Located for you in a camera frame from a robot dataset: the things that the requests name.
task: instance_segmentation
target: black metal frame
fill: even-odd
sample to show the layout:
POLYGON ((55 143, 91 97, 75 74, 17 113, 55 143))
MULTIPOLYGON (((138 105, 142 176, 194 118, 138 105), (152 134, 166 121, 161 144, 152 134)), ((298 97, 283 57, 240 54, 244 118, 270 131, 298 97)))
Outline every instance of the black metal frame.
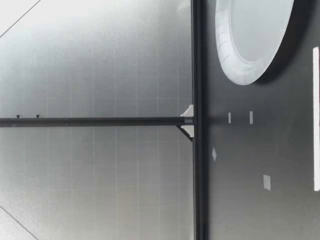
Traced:
POLYGON ((207 237, 207 196, 204 153, 204 81, 203 81, 203 0, 191 0, 192 19, 192 83, 194 104, 193 184, 194 184, 194 239, 207 237))
POLYGON ((90 126, 183 126, 192 117, 0 118, 0 128, 90 126))

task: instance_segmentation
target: diagonal line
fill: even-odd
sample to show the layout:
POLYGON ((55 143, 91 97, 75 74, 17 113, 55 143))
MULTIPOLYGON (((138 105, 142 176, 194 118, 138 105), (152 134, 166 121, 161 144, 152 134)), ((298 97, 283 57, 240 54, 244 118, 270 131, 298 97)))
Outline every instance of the diagonal line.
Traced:
POLYGON ((153 200, 157 200, 157 199, 155 199, 154 197, 148 196, 148 195, 146 195, 146 194, 144 194, 144 193, 142 193, 142 192, 140 192, 140 191, 139 191, 139 194, 141 194, 141 195, 143 195, 143 196, 145 196, 145 197, 147 197, 147 198, 150 198, 150 199, 153 199, 153 200))
POLYGON ((22 225, 14 216, 12 216, 7 210, 5 210, 1 205, 0 209, 2 209, 10 218, 12 218, 17 224, 19 224, 24 230, 26 230, 34 239, 39 240, 32 232, 30 232, 25 226, 22 225))
POLYGON ((14 25, 16 25, 25 15, 27 15, 27 13, 29 13, 38 3, 40 3, 42 0, 38 0, 34 5, 32 5, 32 7, 30 7, 21 17, 19 17, 17 19, 17 21, 15 21, 7 30, 4 31, 4 33, 2 33, 0 35, 0 39, 10 30, 13 28, 14 25))

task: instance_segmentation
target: frosted glass panel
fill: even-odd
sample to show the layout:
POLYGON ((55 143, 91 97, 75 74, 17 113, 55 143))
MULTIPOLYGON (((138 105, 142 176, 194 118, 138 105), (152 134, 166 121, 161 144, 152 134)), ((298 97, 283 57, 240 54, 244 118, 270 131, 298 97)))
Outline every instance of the frosted glass panel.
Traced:
POLYGON ((41 1, 0 39, 0 117, 178 116, 191 49, 189 0, 41 1))
MULTIPOLYGON (((0 142, 0 205, 38 239, 193 239, 192 143, 176 127, 1 128, 0 142)), ((0 223, 28 236, 1 209, 0 223)))

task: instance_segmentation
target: vertical white light strip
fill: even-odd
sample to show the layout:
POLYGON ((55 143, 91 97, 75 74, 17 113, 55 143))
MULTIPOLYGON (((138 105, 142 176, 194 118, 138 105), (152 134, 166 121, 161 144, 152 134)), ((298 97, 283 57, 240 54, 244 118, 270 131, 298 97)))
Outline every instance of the vertical white light strip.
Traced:
POLYGON ((320 191, 320 96, 319 48, 313 49, 313 160, 314 190, 320 191))

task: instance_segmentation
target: white sticker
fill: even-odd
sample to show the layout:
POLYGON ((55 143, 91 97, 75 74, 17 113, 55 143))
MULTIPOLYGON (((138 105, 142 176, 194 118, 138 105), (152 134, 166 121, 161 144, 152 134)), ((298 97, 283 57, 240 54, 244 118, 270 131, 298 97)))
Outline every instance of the white sticker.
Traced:
POLYGON ((271 191, 271 177, 269 175, 263 175, 263 188, 271 191))
POLYGON ((251 111, 249 113, 249 121, 250 121, 250 124, 254 124, 254 112, 251 111))
POLYGON ((213 148, 213 150, 212 150, 212 157, 213 157, 213 160, 216 161, 216 159, 217 159, 217 152, 216 152, 216 149, 215 149, 215 148, 213 148))
POLYGON ((313 162, 314 190, 320 191, 319 48, 313 49, 313 162))

